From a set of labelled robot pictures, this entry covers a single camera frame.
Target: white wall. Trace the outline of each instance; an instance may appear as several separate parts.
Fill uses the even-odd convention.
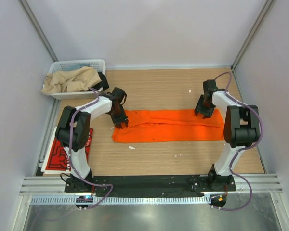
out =
[[[53,103],[39,91],[52,61],[16,0],[0,0],[0,231],[34,173]]]
[[[27,0],[59,60],[231,65],[265,0]]]
[[[264,165],[289,200],[289,0],[276,1],[236,73],[244,101],[258,105],[264,121]]]

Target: red board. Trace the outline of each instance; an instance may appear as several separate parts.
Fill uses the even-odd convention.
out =
[[[88,156],[89,156],[92,134],[93,134],[93,129],[90,128],[88,141],[87,141],[86,147],[85,147],[87,160],[88,160]],[[56,139],[56,137],[53,140],[53,145],[51,148],[51,152],[49,154],[49,158],[48,158],[48,162],[47,162],[47,166],[46,166],[45,170],[52,170],[52,171],[71,170],[67,154],[64,151],[63,147],[60,145],[60,142]]]

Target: orange fabric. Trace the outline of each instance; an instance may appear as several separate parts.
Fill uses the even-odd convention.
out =
[[[223,118],[218,109],[211,118],[195,116],[193,109],[184,110],[125,110],[129,126],[115,128],[114,142],[145,143],[164,141],[223,140]]]

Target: reflective surface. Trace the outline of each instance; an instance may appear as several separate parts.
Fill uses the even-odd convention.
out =
[[[226,207],[239,207],[248,194],[230,194]],[[255,194],[238,212],[209,205],[112,205],[74,211],[74,205],[31,205],[26,231],[281,231],[270,194]],[[46,222],[44,219],[57,219]]]

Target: blue cloth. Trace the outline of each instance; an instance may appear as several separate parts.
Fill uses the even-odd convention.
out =
[[[82,68],[82,67],[84,67],[84,66],[89,66],[89,67],[90,67],[89,64],[76,64],[76,65],[67,67],[67,68],[65,68],[65,69],[63,69],[63,70],[64,70],[64,71],[75,71],[75,70],[80,69],[80,68]]]

